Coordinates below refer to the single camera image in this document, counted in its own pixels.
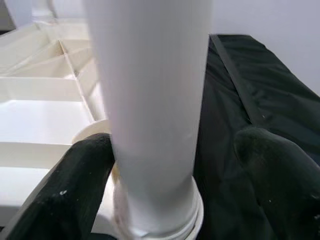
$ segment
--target black tarp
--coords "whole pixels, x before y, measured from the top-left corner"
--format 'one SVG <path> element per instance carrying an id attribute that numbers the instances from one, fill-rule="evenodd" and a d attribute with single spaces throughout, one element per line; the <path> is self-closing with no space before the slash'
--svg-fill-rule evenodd
<path id="1" fill-rule="evenodd" d="M 212 35 L 193 173 L 204 202 L 200 240 L 277 239 L 233 147 L 252 125 L 320 164 L 320 98 L 251 36 Z"/>

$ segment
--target black fabric cover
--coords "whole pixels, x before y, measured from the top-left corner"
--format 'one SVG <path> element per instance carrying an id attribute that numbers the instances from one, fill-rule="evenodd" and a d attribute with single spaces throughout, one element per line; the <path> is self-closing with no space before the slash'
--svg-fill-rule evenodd
<path id="1" fill-rule="evenodd" d="M 251 36 L 212 35 L 193 173 L 204 202 L 200 240 L 277 239 L 233 148 L 251 125 L 320 164 L 320 98 Z"/>

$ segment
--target white pvc pipe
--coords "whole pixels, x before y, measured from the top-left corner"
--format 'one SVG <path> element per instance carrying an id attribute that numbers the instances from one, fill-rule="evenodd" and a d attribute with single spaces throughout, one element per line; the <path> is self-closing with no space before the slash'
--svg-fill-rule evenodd
<path id="1" fill-rule="evenodd" d="M 129 228 L 165 236 L 195 214 L 192 172 L 211 0 L 86 0 Z"/>

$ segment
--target white cylinder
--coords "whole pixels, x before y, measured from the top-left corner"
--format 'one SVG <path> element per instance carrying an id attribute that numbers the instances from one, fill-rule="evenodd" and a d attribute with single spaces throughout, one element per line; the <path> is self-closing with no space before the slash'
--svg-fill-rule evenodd
<path id="1" fill-rule="evenodd" d="M 194 216 L 195 159 L 212 0 L 86 0 L 135 235 Z"/>

